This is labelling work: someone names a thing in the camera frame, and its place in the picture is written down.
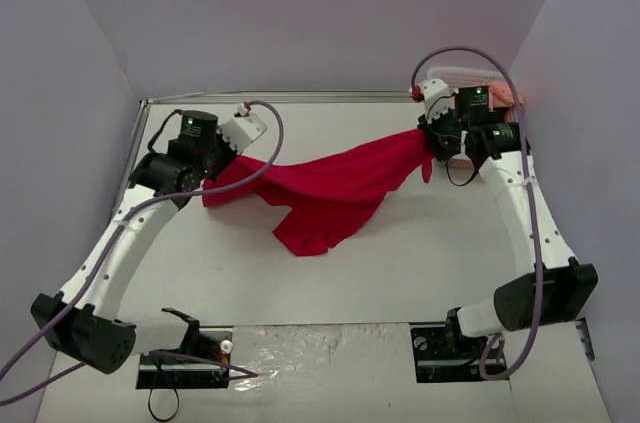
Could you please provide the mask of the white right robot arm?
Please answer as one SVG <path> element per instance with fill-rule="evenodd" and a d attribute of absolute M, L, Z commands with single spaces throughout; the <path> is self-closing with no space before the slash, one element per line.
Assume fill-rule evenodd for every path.
<path fill-rule="evenodd" d="M 515 253 L 514 280 L 480 303 L 448 311 L 446 349 L 465 356 L 492 334 L 576 319 L 598 283 L 598 274 L 593 265 L 578 261 L 560 234 L 518 124 L 491 123 L 463 130 L 447 114 L 420 117 L 418 127 L 439 160 L 465 151 L 499 207 Z"/>

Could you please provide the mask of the red t-shirt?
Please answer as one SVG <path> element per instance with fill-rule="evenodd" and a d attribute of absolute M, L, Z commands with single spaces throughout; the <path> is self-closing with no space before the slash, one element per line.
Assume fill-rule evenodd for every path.
<path fill-rule="evenodd" d="M 273 235 L 297 257 L 318 256 L 362 229 L 415 170 L 429 182 L 432 160 L 423 132 L 412 129 L 320 159 L 272 165 L 239 188 L 204 196 L 202 204 L 212 209 L 255 194 L 288 207 Z"/>

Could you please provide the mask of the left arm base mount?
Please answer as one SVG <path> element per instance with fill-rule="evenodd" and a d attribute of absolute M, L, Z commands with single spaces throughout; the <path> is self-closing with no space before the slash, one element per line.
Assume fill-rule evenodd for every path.
<path fill-rule="evenodd" d="M 207 327 L 180 310 L 161 309 L 172 323 L 180 322 L 185 333 L 176 348 L 153 348 L 139 357 L 135 388 L 137 390 L 226 389 L 231 370 L 215 365 L 231 363 L 233 329 Z"/>

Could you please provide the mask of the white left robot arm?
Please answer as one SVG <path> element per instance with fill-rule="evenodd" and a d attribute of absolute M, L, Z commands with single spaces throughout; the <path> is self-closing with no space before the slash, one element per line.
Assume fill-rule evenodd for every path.
<path fill-rule="evenodd" d="M 39 294 L 31 314 L 51 348 L 111 374 L 133 355 L 195 358 L 206 342 L 197 319 L 172 308 L 140 321 L 121 317 L 123 296 L 164 227 L 207 178 L 219 176 L 265 132 L 246 109 L 224 123 L 180 110 L 180 129 L 163 151 L 147 147 L 129 176 L 119 208 L 76 273 L 53 296 Z"/>

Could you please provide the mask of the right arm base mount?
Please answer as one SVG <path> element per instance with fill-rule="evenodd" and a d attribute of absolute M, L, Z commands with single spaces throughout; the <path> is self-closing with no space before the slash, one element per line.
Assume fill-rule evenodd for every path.
<path fill-rule="evenodd" d="M 449 310 L 444 321 L 409 323 L 417 383 L 484 381 L 480 360 L 488 338 L 463 336 L 458 312 L 459 307 Z"/>

